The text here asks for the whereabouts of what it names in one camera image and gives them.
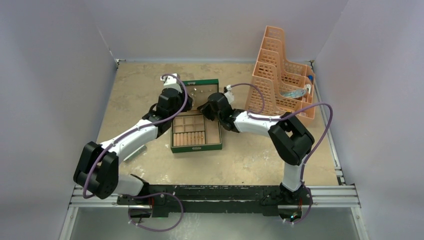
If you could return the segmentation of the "green jewelry box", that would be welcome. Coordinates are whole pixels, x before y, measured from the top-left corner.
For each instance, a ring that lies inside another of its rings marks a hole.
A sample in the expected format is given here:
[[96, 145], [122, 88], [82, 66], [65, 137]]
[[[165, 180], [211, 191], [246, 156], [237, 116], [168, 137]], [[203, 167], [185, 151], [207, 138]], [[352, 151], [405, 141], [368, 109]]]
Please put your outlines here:
[[174, 154], [216, 151], [223, 149], [221, 125], [201, 114], [197, 107], [219, 91], [219, 80], [200, 79], [183, 82], [192, 98], [192, 108], [173, 119], [170, 133], [170, 149]]

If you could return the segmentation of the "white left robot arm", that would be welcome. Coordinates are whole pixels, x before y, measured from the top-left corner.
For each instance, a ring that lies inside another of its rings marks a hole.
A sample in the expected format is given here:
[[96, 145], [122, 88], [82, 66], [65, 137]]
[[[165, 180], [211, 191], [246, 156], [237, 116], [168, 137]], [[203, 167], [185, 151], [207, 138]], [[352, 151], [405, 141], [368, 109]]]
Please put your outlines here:
[[83, 198], [105, 199], [120, 194], [138, 205], [146, 203], [152, 196], [150, 184], [135, 175], [120, 175], [119, 165], [143, 145], [163, 135], [179, 113], [191, 109], [191, 101], [185, 88], [165, 88], [157, 103], [131, 129], [103, 143], [87, 143], [73, 176], [74, 182], [83, 188]]

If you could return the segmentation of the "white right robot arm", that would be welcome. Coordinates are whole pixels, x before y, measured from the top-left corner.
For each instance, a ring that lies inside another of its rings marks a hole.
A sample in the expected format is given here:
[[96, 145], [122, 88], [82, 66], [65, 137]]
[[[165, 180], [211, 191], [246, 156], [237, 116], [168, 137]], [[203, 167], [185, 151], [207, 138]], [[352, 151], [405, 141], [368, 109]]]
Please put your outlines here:
[[284, 161], [280, 196], [288, 204], [300, 198], [303, 165], [312, 153], [313, 135], [296, 116], [266, 116], [233, 108], [225, 93], [217, 92], [198, 106], [204, 117], [218, 121], [227, 131], [251, 133], [271, 139], [279, 157]]

